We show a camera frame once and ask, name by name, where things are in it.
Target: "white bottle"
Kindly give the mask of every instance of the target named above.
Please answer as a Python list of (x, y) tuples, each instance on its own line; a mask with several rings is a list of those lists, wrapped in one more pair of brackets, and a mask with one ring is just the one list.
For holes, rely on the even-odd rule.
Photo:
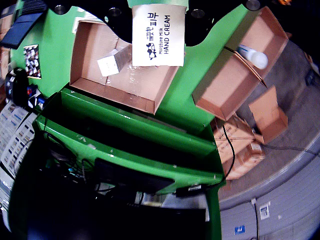
[(239, 45), (238, 53), (253, 63), (258, 69), (265, 69), (268, 65), (268, 57), (263, 52), (256, 51), (245, 45)]

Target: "concrete floor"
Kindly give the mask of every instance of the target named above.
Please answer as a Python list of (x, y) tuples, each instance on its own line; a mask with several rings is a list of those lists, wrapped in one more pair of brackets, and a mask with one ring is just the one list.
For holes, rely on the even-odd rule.
[[(304, 52), (290, 42), (265, 78), (266, 85), (275, 85), (278, 105), (288, 116), (288, 129), (269, 143), (271, 146), (305, 148), (320, 133), (320, 88), (306, 86), (305, 77), (310, 70)], [(255, 121), (248, 104), (267, 89), (259, 85), (236, 112), (253, 128)], [(219, 200), (232, 199), (243, 191), (256, 187), (278, 174), (300, 154), (294, 150), (264, 148), (266, 158), (246, 175), (231, 180), (219, 192)]]

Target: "green metal panel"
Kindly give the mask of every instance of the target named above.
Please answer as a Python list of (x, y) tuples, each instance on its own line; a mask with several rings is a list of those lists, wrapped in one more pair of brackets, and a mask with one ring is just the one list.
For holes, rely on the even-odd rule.
[(165, 144), (167, 147), (179, 151), (192, 152), (202, 157), (212, 151), (217, 151), (217, 146), (212, 140), (208, 141), (181, 132), (66, 88), (61, 91), (61, 100), (65, 108), (78, 115), (90, 116), (90, 118), (104, 124), (119, 127), (130, 134), (158, 144)]
[[(66, 111), (69, 112), (70, 118), (64, 115)], [(190, 169), (134, 155), (90, 139), (87, 135), (80, 135), (76, 130), (72, 131), (61, 125), (65, 121), (67, 123), (77, 121), (82, 126), (81, 121), (87, 116), (102, 123), (102, 127), (111, 125), (136, 137), (192, 154), (197, 157), (193, 164), (205, 166), (206, 170)], [(60, 138), (74, 151), (79, 160), (86, 158), (94, 163), (96, 158), (101, 158), (130, 169), (175, 180), (174, 184), (161, 190), (158, 194), (174, 192), (177, 188), (194, 184), (212, 185), (220, 182), (223, 177), (218, 150), (210, 129), (211, 133), (207, 134), (207, 139), (200, 138), (120, 110), (69, 89), (63, 89), (54, 96), (37, 117), (36, 122), (41, 130), (45, 129)]]
[[(130, 0), (137, 4), (166, 3), (187, 6), (187, 0)], [(11, 51), (12, 60), (18, 67), (25, 67), (23, 46), (39, 44), (42, 79), (31, 79), (41, 92), (49, 97), (58, 92), (70, 80), (70, 66), (75, 35), (72, 27), (75, 17), (83, 17), (72, 7), (65, 15), (48, 11), (45, 19), (38, 22), (17, 50)], [(213, 115), (195, 106), (192, 92), (215, 61), (229, 37), (237, 28), (247, 10), (239, 6), (221, 19), (199, 45), (185, 48), (184, 66), (180, 67), (169, 87), (155, 117), (174, 126), (200, 133), (213, 119)]]
[(220, 182), (223, 177), (221, 173), (205, 172), (169, 165), (115, 149), (114, 147), (79, 135), (51, 120), (46, 121), (45, 117), (41, 115), (38, 116), (36, 122), (41, 130), (45, 129), (48, 133), (62, 140), (70, 150), (77, 154), (79, 161), (88, 159), (94, 164), (96, 158), (101, 158), (129, 169), (175, 180), (175, 183), (160, 190), (157, 194), (172, 193), (175, 192), (177, 188), (194, 184), (212, 185)]

